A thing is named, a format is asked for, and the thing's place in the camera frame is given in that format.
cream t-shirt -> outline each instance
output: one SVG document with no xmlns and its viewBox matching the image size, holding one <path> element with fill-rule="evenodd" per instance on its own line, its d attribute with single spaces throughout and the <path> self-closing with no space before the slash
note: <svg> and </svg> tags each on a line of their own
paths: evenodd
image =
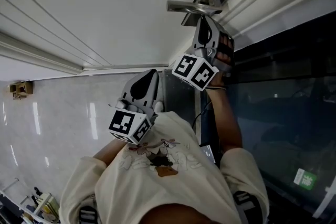
<svg viewBox="0 0 336 224">
<path fill-rule="evenodd" d="M 253 156 L 229 150 L 218 169 L 186 121 L 160 113 L 142 144 L 126 145 L 108 167 L 91 157 L 80 160 L 62 195 L 60 218 L 78 223 L 82 202 L 95 196 L 102 223 L 136 224 L 163 204 L 193 207 L 219 223 L 241 223 L 232 196 L 239 190 L 257 197 L 265 221 L 269 203 Z"/>
</svg>

metal handle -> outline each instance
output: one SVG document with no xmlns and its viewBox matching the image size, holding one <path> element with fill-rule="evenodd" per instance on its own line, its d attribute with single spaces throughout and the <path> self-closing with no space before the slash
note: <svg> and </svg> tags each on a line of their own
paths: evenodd
<svg viewBox="0 0 336 224">
<path fill-rule="evenodd" d="M 167 1 L 167 11 L 168 12 L 185 12 L 185 13 L 194 13 L 202 14 L 207 16 L 212 16 L 214 14 L 219 14 L 222 12 L 220 7 L 211 7 L 208 5 L 197 4 L 192 2 L 184 1 Z"/>
</svg>

green sticker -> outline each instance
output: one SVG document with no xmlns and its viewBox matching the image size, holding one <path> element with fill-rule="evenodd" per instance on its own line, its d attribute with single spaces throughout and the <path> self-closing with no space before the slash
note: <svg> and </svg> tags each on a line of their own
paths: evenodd
<svg viewBox="0 0 336 224">
<path fill-rule="evenodd" d="M 296 173 L 296 177 L 294 179 L 294 183 L 305 188 L 307 190 L 311 190 L 314 186 L 316 180 L 316 175 L 307 172 L 303 169 L 298 169 Z"/>
</svg>

cream shirt sleeve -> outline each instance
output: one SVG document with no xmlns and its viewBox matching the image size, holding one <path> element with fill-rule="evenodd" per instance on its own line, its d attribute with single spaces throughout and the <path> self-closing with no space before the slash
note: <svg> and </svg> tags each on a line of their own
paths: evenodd
<svg viewBox="0 0 336 224">
<path fill-rule="evenodd" d="M 106 164 L 98 159 L 80 159 L 61 197 L 59 215 L 62 223 L 78 223 L 81 203 L 95 194 L 96 183 L 106 168 Z"/>
<path fill-rule="evenodd" d="M 244 191 L 257 197 L 265 221 L 269 214 L 269 201 L 264 181 L 252 154 L 243 148 L 227 151 L 220 161 L 220 171 L 233 194 Z"/>
</svg>

hand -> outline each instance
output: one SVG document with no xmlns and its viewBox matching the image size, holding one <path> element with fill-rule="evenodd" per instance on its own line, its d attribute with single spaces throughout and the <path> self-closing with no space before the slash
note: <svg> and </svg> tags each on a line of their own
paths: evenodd
<svg viewBox="0 0 336 224">
<path fill-rule="evenodd" d="M 231 44 L 231 41 L 227 38 L 227 37 L 220 37 L 219 38 L 219 42 L 229 46 L 229 48 L 233 49 L 233 46 Z M 231 63 L 231 58 L 226 55 L 223 54 L 222 52 L 218 52 L 216 54 L 216 58 L 224 63 L 227 63 L 228 65 Z M 224 82 L 222 81 L 222 77 L 223 77 L 223 71 L 219 71 L 211 80 L 211 82 L 209 83 L 210 86 L 224 86 Z"/>
</svg>

